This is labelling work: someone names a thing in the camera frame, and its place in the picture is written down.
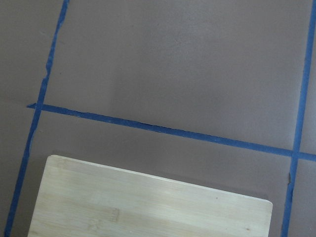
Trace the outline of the wooden cutting board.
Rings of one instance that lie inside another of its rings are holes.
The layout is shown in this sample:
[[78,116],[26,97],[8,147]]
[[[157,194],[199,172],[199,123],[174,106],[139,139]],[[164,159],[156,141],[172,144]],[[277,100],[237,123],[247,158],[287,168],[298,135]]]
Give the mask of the wooden cutting board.
[[266,237],[264,199],[83,160],[47,158],[31,237]]

